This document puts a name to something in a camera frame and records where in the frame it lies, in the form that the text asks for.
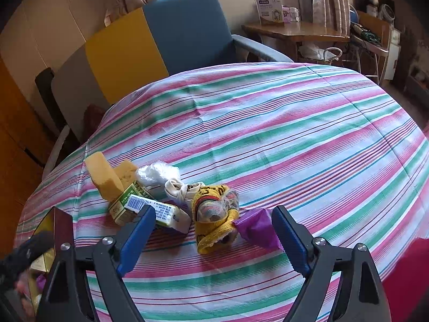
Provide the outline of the yellow sponge block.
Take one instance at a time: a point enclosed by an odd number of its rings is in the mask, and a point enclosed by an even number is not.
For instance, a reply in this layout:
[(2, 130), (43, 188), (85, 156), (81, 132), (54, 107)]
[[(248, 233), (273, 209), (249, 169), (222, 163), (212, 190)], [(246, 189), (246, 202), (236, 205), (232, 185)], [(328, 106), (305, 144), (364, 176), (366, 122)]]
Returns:
[(84, 162), (92, 182), (104, 200), (115, 201), (124, 192), (119, 177), (101, 152), (88, 156)]
[(125, 159), (118, 166), (113, 168), (120, 179), (124, 189), (127, 189), (136, 180), (138, 167), (131, 161)]

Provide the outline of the blue Tempo tissue pack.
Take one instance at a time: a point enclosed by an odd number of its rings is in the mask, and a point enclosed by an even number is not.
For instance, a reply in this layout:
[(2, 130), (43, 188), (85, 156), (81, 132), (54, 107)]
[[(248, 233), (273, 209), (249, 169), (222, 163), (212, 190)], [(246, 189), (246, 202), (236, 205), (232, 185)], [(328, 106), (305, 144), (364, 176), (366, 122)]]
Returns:
[(171, 228), (182, 234), (188, 233), (191, 227), (191, 218), (181, 208), (152, 199), (140, 198), (140, 200), (143, 202), (143, 206), (151, 206), (154, 208), (157, 225)]

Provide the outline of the white plastic bag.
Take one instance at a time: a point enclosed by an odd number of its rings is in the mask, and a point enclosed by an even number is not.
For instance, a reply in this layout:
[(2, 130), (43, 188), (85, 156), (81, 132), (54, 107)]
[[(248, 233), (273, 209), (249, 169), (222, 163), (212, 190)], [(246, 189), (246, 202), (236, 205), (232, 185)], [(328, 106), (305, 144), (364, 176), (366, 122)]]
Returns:
[(181, 180), (180, 170), (163, 161), (141, 166), (135, 171), (135, 177), (137, 182), (158, 200), (167, 197), (165, 183), (168, 180)]

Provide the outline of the cream bandage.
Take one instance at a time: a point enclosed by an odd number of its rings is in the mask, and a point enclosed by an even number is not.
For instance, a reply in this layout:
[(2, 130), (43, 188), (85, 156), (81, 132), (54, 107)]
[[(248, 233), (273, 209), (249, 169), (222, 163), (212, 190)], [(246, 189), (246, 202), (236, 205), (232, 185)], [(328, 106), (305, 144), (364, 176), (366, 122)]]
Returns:
[(172, 178), (165, 182), (164, 191), (167, 198), (178, 206), (191, 208), (196, 193), (205, 186), (203, 182), (186, 184), (181, 180)]

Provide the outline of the red blanket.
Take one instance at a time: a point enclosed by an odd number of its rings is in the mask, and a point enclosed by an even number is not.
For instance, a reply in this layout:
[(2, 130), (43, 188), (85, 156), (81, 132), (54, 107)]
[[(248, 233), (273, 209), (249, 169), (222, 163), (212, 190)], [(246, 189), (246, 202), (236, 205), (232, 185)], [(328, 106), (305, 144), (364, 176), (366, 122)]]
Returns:
[(428, 239), (416, 239), (383, 281), (391, 321), (428, 321)]

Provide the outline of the gold tray with maroon rim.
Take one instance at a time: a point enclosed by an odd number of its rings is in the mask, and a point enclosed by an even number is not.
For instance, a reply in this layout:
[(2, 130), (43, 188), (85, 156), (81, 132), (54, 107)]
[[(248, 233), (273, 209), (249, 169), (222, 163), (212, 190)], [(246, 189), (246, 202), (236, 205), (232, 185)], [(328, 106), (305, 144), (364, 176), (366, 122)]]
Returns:
[(44, 246), (42, 253), (28, 269), (28, 288), (35, 315), (56, 254), (60, 251), (63, 243), (73, 244), (72, 216), (53, 206), (36, 227), (31, 239), (40, 235), (47, 239), (47, 246)]

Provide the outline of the green white small box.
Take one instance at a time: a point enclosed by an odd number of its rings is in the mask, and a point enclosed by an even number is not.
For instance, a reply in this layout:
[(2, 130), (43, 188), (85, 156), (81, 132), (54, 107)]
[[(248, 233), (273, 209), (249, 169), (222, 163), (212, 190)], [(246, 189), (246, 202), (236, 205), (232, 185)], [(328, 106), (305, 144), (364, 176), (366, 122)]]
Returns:
[(137, 216), (143, 207), (140, 198), (154, 199), (144, 187), (134, 181), (115, 201), (110, 203), (108, 212), (117, 225), (123, 226)]

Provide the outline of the purple snack packet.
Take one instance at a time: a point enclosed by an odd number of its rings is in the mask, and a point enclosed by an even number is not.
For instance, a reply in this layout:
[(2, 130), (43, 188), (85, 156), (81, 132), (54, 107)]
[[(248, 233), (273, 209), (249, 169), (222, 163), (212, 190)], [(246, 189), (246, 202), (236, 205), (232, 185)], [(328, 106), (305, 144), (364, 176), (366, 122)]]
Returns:
[(233, 221), (240, 236), (251, 245), (264, 249), (284, 250), (274, 231), (271, 211), (252, 209)]

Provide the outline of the wooden wardrobe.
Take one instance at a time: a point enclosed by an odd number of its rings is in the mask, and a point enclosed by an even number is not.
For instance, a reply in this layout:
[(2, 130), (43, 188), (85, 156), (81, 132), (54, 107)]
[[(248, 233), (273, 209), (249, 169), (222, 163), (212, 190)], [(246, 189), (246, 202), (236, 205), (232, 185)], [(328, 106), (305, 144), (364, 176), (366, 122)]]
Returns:
[(1, 63), (1, 256), (12, 250), (21, 212), (52, 148), (44, 124)]

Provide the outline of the striped bed sheet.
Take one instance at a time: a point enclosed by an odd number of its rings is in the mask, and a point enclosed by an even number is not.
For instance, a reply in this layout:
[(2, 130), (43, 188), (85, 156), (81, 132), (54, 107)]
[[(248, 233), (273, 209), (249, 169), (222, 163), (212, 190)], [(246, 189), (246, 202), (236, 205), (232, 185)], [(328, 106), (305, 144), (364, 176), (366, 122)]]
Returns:
[[(184, 182), (226, 184), (241, 211), (285, 206), (334, 246), (368, 246), (386, 278), (428, 237), (428, 140), (382, 88), (344, 68), (239, 63), (187, 71), (113, 105), (28, 199), (15, 240), (56, 206), (86, 246), (117, 226), (85, 158), (164, 161)], [(153, 232), (125, 278), (146, 321), (280, 321), (302, 286), (282, 251), (242, 239), (200, 255), (193, 233)]]

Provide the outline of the yellow knitted sock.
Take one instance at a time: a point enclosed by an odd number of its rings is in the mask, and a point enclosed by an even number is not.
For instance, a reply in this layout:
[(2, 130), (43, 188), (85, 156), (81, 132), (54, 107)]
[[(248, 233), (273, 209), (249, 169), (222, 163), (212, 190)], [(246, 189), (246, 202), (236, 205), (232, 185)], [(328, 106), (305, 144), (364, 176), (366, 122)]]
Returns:
[(192, 216), (199, 254), (228, 248), (238, 235), (239, 196), (227, 185), (202, 186), (193, 198)]

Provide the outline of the wooden desk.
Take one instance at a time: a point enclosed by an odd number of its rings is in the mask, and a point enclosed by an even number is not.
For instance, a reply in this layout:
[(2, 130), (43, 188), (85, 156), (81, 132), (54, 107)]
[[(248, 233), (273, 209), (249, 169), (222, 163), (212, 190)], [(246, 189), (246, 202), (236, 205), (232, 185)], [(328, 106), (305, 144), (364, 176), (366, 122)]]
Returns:
[(309, 23), (284, 23), (267, 24), (260, 22), (247, 23), (241, 26), (243, 31), (249, 35), (271, 37), (279, 40), (286, 47), (286, 55), (293, 60), (298, 60), (298, 47), (303, 42), (325, 42), (329, 44), (348, 43), (349, 36), (343, 36), (339, 31), (326, 26)]

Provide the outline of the white product box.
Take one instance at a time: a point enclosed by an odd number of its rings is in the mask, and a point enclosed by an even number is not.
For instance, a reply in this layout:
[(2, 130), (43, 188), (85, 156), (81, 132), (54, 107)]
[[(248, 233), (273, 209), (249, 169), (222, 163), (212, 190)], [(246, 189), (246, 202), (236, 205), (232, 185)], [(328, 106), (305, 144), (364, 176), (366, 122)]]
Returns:
[(284, 23), (282, 0), (256, 0), (256, 5), (261, 24)]

